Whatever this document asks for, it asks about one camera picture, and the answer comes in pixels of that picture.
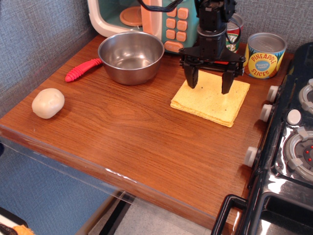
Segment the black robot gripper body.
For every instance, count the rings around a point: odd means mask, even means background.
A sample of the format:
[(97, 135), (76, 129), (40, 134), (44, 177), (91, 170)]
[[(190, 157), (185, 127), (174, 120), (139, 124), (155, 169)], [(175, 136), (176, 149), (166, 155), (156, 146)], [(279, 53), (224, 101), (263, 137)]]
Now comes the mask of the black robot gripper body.
[(200, 70), (225, 72), (235, 71), (235, 76), (244, 73), (243, 63), (245, 58), (226, 47), (226, 27), (217, 31), (205, 31), (197, 28), (198, 40), (192, 47), (184, 47), (179, 50), (180, 64), (191, 65)]

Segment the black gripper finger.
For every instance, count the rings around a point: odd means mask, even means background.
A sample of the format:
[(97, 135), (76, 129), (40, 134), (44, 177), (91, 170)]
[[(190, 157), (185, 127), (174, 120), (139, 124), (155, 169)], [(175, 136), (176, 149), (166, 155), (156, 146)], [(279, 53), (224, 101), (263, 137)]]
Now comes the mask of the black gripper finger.
[(198, 73), (198, 68), (191, 65), (184, 66), (184, 74), (187, 84), (192, 89), (194, 89), (198, 83)]
[(227, 70), (222, 74), (222, 94), (227, 94), (230, 91), (235, 78), (235, 71)]

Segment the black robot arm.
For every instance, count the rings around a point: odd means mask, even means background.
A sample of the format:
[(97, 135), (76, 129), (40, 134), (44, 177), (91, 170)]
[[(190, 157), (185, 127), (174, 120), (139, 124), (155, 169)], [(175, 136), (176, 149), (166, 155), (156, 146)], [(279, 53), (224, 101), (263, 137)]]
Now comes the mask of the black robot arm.
[(227, 23), (235, 13), (234, 0), (196, 0), (199, 17), (198, 45), (179, 50), (180, 65), (192, 89), (198, 83), (199, 69), (222, 72), (222, 94), (230, 91), (234, 78), (243, 75), (245, 57), (226, 47)]

